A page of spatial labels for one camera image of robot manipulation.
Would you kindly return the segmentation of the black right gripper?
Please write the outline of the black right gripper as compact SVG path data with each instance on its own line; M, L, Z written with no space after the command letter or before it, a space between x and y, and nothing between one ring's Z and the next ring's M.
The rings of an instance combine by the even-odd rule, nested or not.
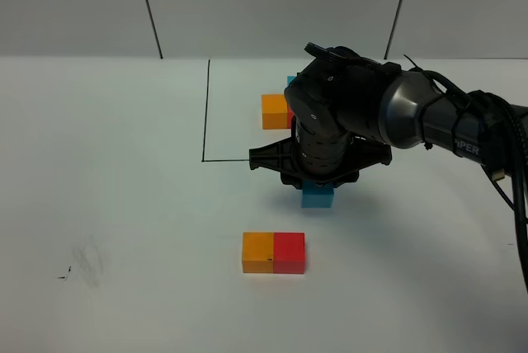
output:
M353 141L351 133L345 131L323 137L293 117L291 137L280 145L281 182L298 190L304 181L318 185L329 183L333 187L350 179L355 182L359 172L349 172L350 167L344 166Z

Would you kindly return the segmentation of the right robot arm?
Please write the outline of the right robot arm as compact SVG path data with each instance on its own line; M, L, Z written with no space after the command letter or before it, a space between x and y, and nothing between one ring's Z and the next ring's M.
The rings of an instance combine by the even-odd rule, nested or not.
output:
M340 186L389 164L395 148L440 147L491 177L527 174L527 109L440 73L380 63L346 47L308 44L311 63L285 89L295 123L280 177Z

